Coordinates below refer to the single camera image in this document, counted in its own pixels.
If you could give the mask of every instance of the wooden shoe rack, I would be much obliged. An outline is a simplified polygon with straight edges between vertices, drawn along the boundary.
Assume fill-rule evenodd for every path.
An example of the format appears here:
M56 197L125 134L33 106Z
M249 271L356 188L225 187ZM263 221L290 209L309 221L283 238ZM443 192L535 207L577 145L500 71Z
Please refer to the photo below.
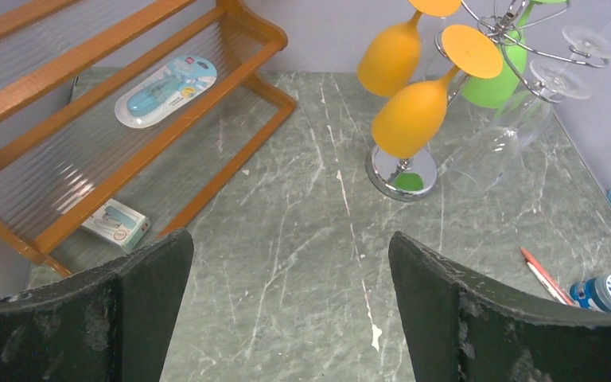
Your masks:
M0 41L82 1L32 0L3 14ZM0 122L194 2L153 0L16 79L0 89ZM256 74L286 44L280 28L241 0L217 0L197 20L0 149L0 237L33 263L70 275L50 255L53 249L185 132L195 133L197 122L217 104L243 88L274 105L276 112L268 122L172 216L161 235L186 226L294 111L291 97ZM182 54L182 49L207 58L218 72L216 83L190 105L144 131L124 127L113 115L102 124L78 123L85 115L112 110L116 97L134 86L134 79Z

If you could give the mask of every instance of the red pencil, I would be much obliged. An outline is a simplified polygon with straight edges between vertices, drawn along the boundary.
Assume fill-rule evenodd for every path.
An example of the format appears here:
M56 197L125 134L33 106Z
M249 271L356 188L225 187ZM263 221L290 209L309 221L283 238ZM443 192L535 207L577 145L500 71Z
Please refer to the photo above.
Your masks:
M551 276L549 276L547 271L545 271L544 268L539 265L535 257L533 257L533 255L531 255L531 253L526 248L521 247L521 254L526 259L526 261L532 264L533 267L535 267L535 269L537 269L538 272L547 280L547 282L551 284L551 287L554 288L556 290L556 293L558 293L558 295L560 295L561 298L566 301L566 304L574 305L573 299L570 298L570 296L568 296L565 291L563 291L563 289Z

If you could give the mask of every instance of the clear wine glass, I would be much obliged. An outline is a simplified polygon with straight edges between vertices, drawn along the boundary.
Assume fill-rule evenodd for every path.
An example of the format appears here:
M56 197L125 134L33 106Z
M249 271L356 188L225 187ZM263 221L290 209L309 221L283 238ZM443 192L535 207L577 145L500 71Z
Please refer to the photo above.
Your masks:
M541 96L586 99L591 90L571 67L551 59L535 59L531 72ZM536 140L551 120L552 106L527 89L517 92L498 109L490 127L476 133L454 156L446 176L465 193L486 193L500 181L504 170L523 148Z

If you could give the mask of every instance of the pencil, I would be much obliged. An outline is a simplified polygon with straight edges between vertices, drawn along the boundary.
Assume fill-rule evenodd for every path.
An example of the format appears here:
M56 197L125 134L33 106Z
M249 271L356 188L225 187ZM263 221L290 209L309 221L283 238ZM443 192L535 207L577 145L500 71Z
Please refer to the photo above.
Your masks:
M544 270L544 268L526 248L521 248L521 254L526 259L526 264L531 268L531 271L535 277L544 285L545 288L547 288L552 297L556 298L557 300L560 299L559 301L566 305L573 305L573 299L563 291L563 289L551 276L549 276L549 273Z

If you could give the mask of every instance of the green marble surface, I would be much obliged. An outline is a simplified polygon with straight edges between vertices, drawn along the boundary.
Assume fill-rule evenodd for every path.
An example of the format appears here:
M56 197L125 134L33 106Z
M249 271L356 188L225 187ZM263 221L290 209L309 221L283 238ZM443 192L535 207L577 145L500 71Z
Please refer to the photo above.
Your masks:
M79 89L110 72L93 69ZM440 178L407 204L364 172L382 99L350 74L267 77L299 107L188 226L196 254L162 380L413 380L387 261L397 230L544 298L519 246L565 288L611 272L611 208L555 120L486 197ZM230 110L212 113L115 197L154 222L145 241L249 137L252 113L270 107L224 117ZM437 163L484 120L457 100L429 145ZM54 255L81 271L122 253L78 231ZM38 267L30 286L56 280Z

